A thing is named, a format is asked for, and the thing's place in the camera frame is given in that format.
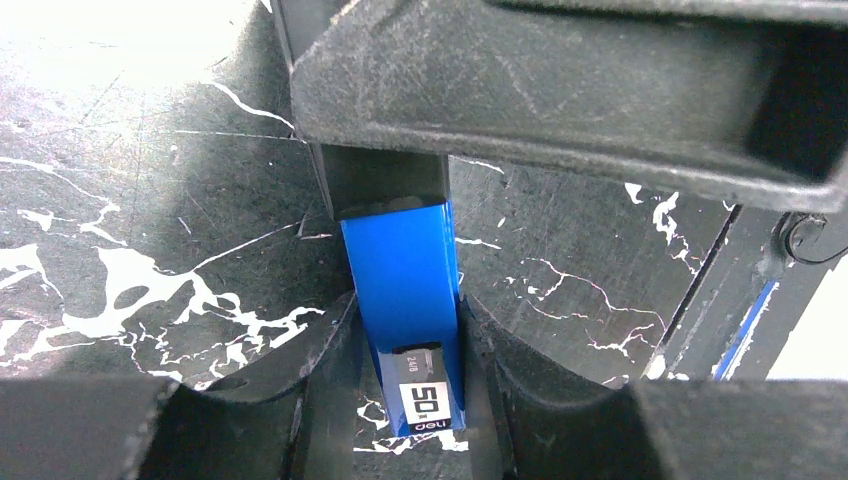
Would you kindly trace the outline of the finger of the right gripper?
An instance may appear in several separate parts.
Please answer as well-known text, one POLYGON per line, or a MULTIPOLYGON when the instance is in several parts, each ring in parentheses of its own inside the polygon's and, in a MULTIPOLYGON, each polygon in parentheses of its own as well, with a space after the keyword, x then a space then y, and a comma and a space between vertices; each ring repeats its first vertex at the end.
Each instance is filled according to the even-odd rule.
POLYGON ((442 204, 452 155, 847 201, 843 1, 294 1, 290 95, 334 214, 442 204))

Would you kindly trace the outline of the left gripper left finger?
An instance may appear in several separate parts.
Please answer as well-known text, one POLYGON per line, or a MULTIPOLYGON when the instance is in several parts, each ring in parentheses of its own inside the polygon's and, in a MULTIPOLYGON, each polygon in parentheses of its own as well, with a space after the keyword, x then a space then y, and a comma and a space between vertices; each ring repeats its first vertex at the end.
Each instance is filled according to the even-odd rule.
POLYGON ((353 293, 194 390, 169 377, 1 383, 5 479, 348 479, 361 376, 353 293))

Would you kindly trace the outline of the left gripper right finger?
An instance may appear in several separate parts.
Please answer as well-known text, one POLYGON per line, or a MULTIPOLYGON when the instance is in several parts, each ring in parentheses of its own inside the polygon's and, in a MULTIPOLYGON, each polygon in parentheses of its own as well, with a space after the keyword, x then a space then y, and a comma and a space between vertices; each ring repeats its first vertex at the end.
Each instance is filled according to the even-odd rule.
POLYGON ((639 380, 610 389, 460 304, 476 479, 843 479, 847 386, 639 380))

